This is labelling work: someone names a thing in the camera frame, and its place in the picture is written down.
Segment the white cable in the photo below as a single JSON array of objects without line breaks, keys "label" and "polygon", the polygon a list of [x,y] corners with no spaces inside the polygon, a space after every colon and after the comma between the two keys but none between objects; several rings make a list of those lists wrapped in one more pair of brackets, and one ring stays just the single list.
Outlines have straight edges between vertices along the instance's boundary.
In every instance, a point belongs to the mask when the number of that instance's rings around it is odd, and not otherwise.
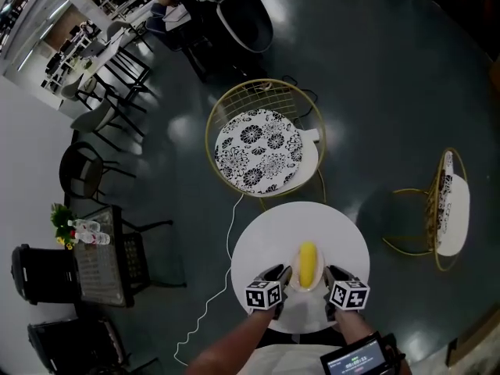
[{"label": "white cable", "polygon": [[[227,236],[226,236],[226,253],[227,253],[227,256],[229,257],[229,260],[231,261],[232,260],[232,257],[231,257],[231,254],[229,253],[229,234],[231,232],[231,228],[233,227],[233,223],[234,223],[234,211],[236,209],[236,206],[238,204],[240,204],[240,201],[243,199],[243,196],[244,194],[242,193],[241,194],[241,197],[238,199],[238,201],[236,202],[236,204],[233,206],[233,218],[231,219],[231,224],[229,226],[229,229],[227,230]],[[189,336],[192,335],[192,334],[195,334],[196,332],[198,332],[198,329],[200,327],[200,320],[202,320],[203,317],[206,316],[206,313],[209,311],[209,303],[216,297],[220,296],[222,293],[224,293],[226,290],[227,290],[227,275],[229,275],[229,272],[231,271],[231,265],[229,265],[229,269],[227,270],[226,272],[226,275],[224,276],[224,289],[221,290],[219,293],[217,293],[216,295],[212,296],[211,298],[209,298],[206,303],[205,303],[205,312],[203,313],[202,316],[200,316],[198,318],[198,320],[196,321],[196,329],[195,330],[192,330],[191,332],[188,332],[187,333],[187,338],[186,338],[186,341],[180,341],[177,343],[177,350],[175,351],[175,353],[173,354],[173,357],[175,358],[175,360],[177,360],[179,363],[181,363],[182,365],[184,366],[188,366],[185,362],[183,361],[180,361],[178,358],[177,358],[177,354],[179,354],[179,345],[186,345],[188,342],[189,342]]]}]

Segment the black table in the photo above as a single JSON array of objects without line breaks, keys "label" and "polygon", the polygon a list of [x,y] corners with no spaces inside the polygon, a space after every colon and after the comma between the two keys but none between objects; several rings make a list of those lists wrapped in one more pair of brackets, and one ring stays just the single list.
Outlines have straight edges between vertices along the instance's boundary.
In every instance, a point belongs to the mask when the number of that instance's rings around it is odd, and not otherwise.
[{"label": "black table", "polygon": [[[108,245],[77,243],[73,248],[83,302],[94,302],[118,307],[134,305],[134,295],[148,286],[185,288],[186,284],[166,284],[149,278],[141,232],[159,225],[172,225],[173,221],[151,223],[136,227],[124,220],[121,208],[107,205],[86,216],[97,221],[101,231],[111,237]],[[135,230],[124,234],[122,226]]]}]

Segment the yellow fruit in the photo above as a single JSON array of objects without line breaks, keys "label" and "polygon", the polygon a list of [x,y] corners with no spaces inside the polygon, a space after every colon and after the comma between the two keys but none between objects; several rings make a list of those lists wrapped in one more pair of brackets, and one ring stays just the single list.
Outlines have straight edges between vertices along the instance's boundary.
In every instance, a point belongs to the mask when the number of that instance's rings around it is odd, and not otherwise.
[{"label": "yellow fruit", "polygon": [[314,280],[316,272],[316,245],[306,241],[300,246],[299,282],[303,288],[308,288]]}]

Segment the dark tiled floor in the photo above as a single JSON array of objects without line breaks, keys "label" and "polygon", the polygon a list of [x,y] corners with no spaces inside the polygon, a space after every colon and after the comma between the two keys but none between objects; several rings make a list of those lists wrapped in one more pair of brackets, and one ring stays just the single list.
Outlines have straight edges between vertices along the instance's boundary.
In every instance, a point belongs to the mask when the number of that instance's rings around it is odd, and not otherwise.
[{"label": "dark tiled floor", "polygon": [[[264,56],[266,68],[271,77],[292,75],[300,87],[319,95],[327,125],[322,170],[328,202],[358,224],[370,250],[372,293],[365,315],[380,331],[395,333],[413,362],[423,359],[463,331],[500,291],[494,282],[500,252],[494,228],[498,107],[488,82],[488,59],[427,0],[264,3],[275,29]],[[181,255],[188,288],[149,288],[136,296],[132,309],[106,311],[134,363],[158,356],[161,366],[153,373],[181,373],[172,358],[176,342],[195,328],[205,300],[221,289],[229,266],[224,242],[238,196],[210,169],[204,131],[214,102],[238,79],[228,75],[201,84],[180,53],[148,39],[155,53],[144,60],[153,68],[148,85],[154,94],[135,99],[149,110],[146,116],[131,113],[146,137],[136,144],[118,130],[109,131],[134,153],[116,154],[93,137],[91,142],[107,159],[117,158],[137,174],[136,180],[109,174],[108,202],[121,205],[124,216],[136,223],[175,220],[172,229],[146,234],[147,254],[152,273],[165,281],[177,280],[174,263]],[[460,260],[451,272],[439,273],[431,258],[399,255],[380,236],[389,226],[393,234],[418,232],[420,222],[405,218],[409,205],[420,213],[423,202],[407,198],[395,206],[388,191],[427,187],[449,145],[461,152],[468,169],[472,207]],[[317,200],[317,195],[312,186],[293,198]],[[75,207],[84,212],[90,209],[86,204]],[[243,200],[231,245],[260,212],[257,201]],[[180,357],[193,359],[244,317],[229,290],[211,304]]]}]

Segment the screen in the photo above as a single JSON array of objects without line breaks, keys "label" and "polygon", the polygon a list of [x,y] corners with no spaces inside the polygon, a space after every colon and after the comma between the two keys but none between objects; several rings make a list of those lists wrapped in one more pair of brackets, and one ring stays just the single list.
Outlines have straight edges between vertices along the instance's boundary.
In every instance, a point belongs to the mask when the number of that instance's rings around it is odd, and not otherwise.
[{"label": "screen", "polygon": [[384,355],[377,341],[350,352],[344,357],[330,361],[330,375],[360,375],[385,363]]}]

